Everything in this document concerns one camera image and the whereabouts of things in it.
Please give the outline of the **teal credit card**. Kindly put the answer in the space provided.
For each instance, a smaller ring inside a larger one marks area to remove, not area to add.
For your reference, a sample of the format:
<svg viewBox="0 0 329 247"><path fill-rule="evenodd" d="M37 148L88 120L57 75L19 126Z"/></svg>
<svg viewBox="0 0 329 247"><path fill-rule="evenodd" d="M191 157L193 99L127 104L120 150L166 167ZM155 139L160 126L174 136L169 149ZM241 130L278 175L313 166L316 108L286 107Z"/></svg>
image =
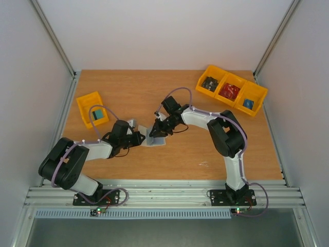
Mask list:
<svg viewBox="0 0 329 247"><path fill-rule="evenodd" d="M104 117L102 110L97 109L92 111L92 117L93 117L93 121L102 119Z"/></svg>

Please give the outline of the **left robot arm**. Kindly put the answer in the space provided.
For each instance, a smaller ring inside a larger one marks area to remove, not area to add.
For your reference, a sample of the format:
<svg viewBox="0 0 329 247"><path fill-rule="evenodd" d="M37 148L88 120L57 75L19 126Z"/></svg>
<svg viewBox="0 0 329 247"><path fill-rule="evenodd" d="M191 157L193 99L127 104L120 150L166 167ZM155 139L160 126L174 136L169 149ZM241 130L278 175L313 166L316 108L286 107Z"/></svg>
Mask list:
<svg viewBox="0 0 329 247"><path fill-rule="evenodd" d="M82 173L86 161L109 159L122 149L140 146L145 135L135 131L131 121L118 120L112 130L94 142L75 142L62 137L40 164L39 175L53 187L72 190L85 195L86 200L97 205L103 200L102 186Z"/></svg>

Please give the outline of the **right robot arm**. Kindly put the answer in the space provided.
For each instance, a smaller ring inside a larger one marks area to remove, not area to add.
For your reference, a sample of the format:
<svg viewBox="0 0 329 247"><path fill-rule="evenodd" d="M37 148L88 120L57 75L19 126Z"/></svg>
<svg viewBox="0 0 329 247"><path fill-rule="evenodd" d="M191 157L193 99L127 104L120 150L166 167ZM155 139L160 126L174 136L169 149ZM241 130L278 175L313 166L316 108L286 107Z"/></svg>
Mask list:
<svg viewBox="0 0 329 247"><path fill-rule="evenodd" d="M182 124L197 126L209 131L214 147L224 158L226 167L225 198L230 205L236 205L245 198L249 186L244 173L243 155L247 145L247 135L231 111L213 113L197 109L191 105L181 106L169 96L161 107L168 116L155 111L155 123L150 137L173 135L175 128Z"/></svg>

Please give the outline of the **beige card holder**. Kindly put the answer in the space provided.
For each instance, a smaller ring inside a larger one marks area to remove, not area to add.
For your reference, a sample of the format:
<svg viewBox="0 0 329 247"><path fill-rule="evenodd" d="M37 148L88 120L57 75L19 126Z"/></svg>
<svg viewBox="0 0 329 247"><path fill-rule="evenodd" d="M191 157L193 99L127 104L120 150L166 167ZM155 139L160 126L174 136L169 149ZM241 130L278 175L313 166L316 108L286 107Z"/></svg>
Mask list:
<svg viewBox="0 0 329 247"><path fill-rule="evenodd" d="M166 139L164 137L150 137L150 132L152 128L145 127L142 125L138 126L138 131L145 136L145 140L141 143L144 147L155 147L164 146L166 144Z"/></svg>

